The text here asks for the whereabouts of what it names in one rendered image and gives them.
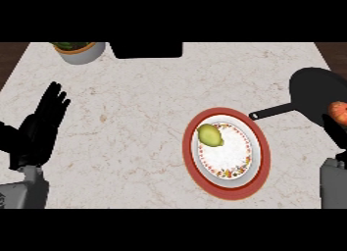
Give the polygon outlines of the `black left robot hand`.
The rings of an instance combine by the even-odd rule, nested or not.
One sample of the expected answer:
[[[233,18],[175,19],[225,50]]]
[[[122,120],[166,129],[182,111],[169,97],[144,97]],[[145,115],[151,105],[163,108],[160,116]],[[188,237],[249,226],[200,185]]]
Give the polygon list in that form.
[[[9,169],[14,171],[26,166],[40,167],[49,161],[71,103],[61,88],[57,82],[49,85],[36,111],[27,116],[20,128],[0,121],[0,150],[11,155]]]

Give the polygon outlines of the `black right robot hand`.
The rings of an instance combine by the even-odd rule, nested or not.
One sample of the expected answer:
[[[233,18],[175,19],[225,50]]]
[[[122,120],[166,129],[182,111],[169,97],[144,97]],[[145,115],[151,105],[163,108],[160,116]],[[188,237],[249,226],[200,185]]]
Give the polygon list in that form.
[[[330,135],[337,147],[343,149],[343,152],[336,155],[336,159],[339,162],[345,163],[345,169],[347,170],[347,132],[327,114],[323,115],[323,121],[324,130]]]

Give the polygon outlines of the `black frying pan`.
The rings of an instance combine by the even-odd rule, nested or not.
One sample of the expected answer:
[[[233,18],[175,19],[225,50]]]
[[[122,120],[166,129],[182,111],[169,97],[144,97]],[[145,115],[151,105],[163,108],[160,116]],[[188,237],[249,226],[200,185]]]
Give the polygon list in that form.
[[[261,120],[299,111],[318,126],[324,126],[323,115],[329,113],[329,105],[336,101],[347,103],[347,79],[327,69],[303,68],[292,75],[290,94],[290,103],[252,112],[249,117]]]

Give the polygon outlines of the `white floral-rimmed plate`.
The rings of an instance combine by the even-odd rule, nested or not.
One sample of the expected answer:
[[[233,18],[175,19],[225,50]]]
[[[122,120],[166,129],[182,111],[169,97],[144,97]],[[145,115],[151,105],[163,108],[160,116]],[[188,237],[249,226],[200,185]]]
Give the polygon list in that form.
[[[225,188],[237,188],[250,183],[261,167],[261,143],[246,122],[230,115],[206,118],[197,127],[213,125],[225,139],[219,147],[204,145],[199,131],[193,133],[191,154],[196,168],[206,180]]]

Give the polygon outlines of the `orange tomato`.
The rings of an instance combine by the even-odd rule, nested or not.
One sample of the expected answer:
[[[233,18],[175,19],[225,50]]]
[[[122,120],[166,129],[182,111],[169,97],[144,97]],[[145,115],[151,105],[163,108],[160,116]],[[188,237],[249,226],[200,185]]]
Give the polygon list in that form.
[[[347,103],[336,101],[329,105],[330,117],[345,126],[347,126]]]

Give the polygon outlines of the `red round placemat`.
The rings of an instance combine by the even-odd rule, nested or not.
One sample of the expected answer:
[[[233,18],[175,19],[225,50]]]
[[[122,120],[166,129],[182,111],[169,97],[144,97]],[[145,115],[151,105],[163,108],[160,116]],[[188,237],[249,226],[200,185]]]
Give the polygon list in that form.
[[[200,142],[199,129],[215,126],[225,144]],[[182,158],[188,173],[203,190],[225,200],[243,200],[262,188],[271,170],[271,150],[264,132],[240,111],[204,110],[191,120],[182,139]]]

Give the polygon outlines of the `potted plant in white pot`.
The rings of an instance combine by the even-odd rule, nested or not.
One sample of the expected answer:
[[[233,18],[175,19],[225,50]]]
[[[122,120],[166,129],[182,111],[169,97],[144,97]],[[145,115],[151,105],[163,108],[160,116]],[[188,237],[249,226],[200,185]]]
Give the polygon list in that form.
[[[55,50],[67,63],[71,65],[86,65],[92,63],[105,52],[105,43],[92,42],[77,50],[63,50],[58,47],[55,47]]]

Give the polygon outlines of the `black appliance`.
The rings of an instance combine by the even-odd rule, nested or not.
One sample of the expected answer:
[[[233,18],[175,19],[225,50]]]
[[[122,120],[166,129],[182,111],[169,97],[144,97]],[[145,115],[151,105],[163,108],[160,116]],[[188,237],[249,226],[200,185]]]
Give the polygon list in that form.
[[[111,42],[110,47],[117,59],[179,58],[181,42]]]

